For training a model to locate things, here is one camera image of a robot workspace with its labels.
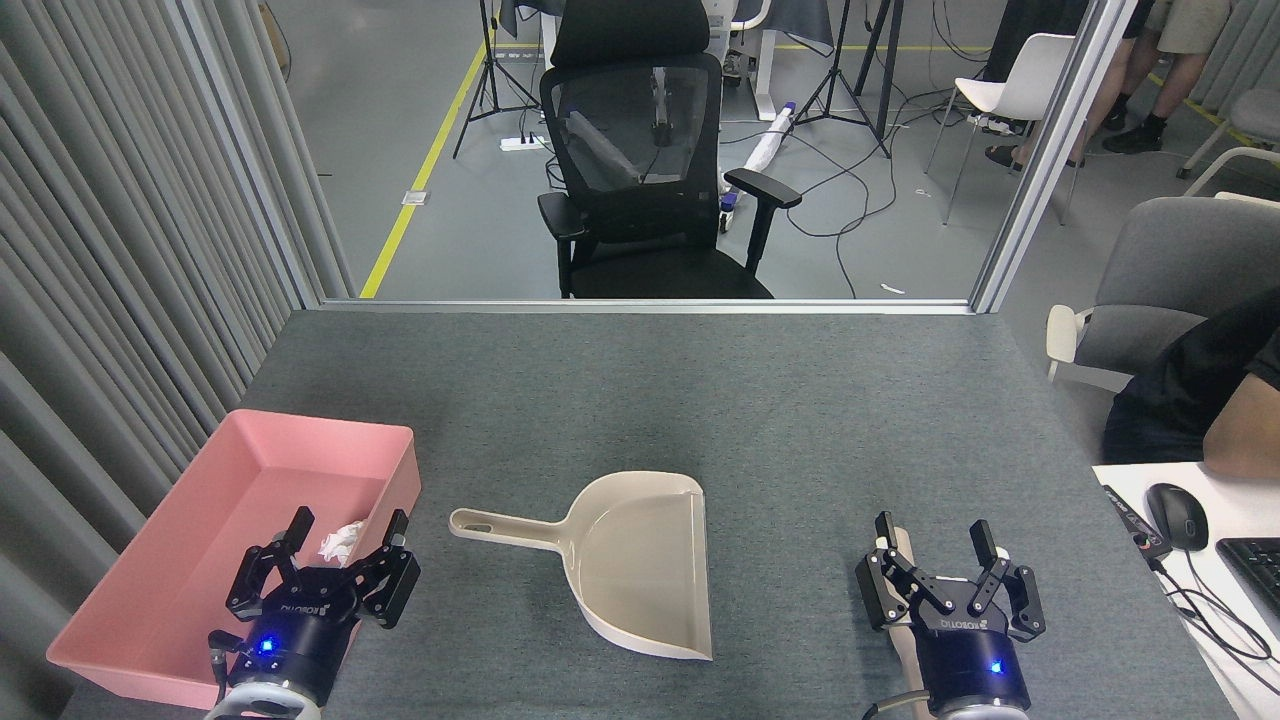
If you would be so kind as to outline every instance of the dustpan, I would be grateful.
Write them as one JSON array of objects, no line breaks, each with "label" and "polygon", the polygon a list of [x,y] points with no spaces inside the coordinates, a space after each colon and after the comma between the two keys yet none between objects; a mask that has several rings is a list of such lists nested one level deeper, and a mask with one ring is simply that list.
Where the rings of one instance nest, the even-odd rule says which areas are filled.
[{"label": "dustpan", "polygon": [[558,523],[462,507],[449,515],[449,532],[558,552],[586,621],[614,644],[712,659],[705,505],[687,475],[604,475],[582,488]]}]

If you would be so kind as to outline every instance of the black shoe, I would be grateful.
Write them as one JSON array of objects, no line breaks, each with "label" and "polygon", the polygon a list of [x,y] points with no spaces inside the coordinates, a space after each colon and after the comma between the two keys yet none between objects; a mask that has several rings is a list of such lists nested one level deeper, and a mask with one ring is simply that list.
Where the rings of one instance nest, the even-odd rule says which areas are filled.
[{"label": "black shoe", "polygon": [[1120,135],[1112,135],[1111,137],[1102,141],[1102,147],[1111,152],[1121,152],[1124,155],[1135,155],[1138,152],[1151,152],[1153,150],[1160,150],[1165,146],[1162,136],[1164,133],[1158,129],[1153,129],[1146,124],[1138,126],[1129,132],[1121,132]]},{"label": "black shoe", "polygon": [[1112,108],[1111,113],[1102,119],[1102,129],[1120,132],[1124,129],[1124,120],[1128,113],[1124,108]]}]

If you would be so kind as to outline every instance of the chair headrest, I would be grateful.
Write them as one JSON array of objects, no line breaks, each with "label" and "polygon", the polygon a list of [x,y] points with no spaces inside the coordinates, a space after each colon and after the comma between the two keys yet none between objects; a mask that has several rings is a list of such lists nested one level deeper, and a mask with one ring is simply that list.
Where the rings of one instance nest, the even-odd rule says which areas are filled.
[{"label": "chair headrest", "polygon": [[709,42],[701,0],[568,0],[552,64],[575,68],[692,55]]}]

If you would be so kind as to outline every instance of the dustpan handle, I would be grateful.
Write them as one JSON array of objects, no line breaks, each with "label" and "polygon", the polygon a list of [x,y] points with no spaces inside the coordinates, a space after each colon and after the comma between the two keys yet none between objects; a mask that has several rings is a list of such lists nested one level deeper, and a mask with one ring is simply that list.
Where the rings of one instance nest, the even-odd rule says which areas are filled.
[{"label": "dustpan handle", "polygon": [[557,523],[460,507],[449,514],[449,532],[460,538],[559,552]]}]

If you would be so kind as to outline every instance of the black shirt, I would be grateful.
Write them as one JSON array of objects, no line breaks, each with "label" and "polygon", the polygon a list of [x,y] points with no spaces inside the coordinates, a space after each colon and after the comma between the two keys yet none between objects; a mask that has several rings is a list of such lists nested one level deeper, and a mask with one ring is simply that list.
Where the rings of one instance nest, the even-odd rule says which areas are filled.
[{"label": "black shirt", "polygon": [[1204,459],[1204,433],[1253,373],[1280,389],[1280,288],[1174,341],[1116,396],[1102,434],[1107,464]]}]

